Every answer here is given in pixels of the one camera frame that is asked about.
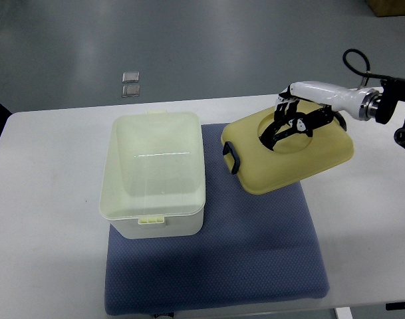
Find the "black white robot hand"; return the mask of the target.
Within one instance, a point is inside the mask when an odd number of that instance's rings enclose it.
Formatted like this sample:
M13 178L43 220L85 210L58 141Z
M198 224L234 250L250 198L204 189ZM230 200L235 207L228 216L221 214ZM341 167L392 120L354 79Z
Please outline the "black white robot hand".
M260 142L273 150L278 142L294 134L313 137L314 131L337 122L346 131L344 111L363 120L362 106L368 91L350 89L324 82L303 81L290 84L276 100L273 122L259 136Z

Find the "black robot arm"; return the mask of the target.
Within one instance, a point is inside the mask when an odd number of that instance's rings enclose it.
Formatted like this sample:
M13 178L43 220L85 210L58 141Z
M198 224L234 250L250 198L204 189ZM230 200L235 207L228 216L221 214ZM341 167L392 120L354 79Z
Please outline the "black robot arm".
M350 53L356 53L363 59L366 67L365 71L359 71L349 63L347 56ZM397 103L405 102L405 79L372 73L370 71L370 62L368 57L358 49L348 49L344 51L342 61L348 69L362 78L360 83L362 88L367 87L368 81L371 78L379 79L382 92L377 94L368 103L365 114L369 118L375 118L376 122L380 124L387 124L396 109ZM402 127L395 131L394 141L400 147L405 149L405 119Z

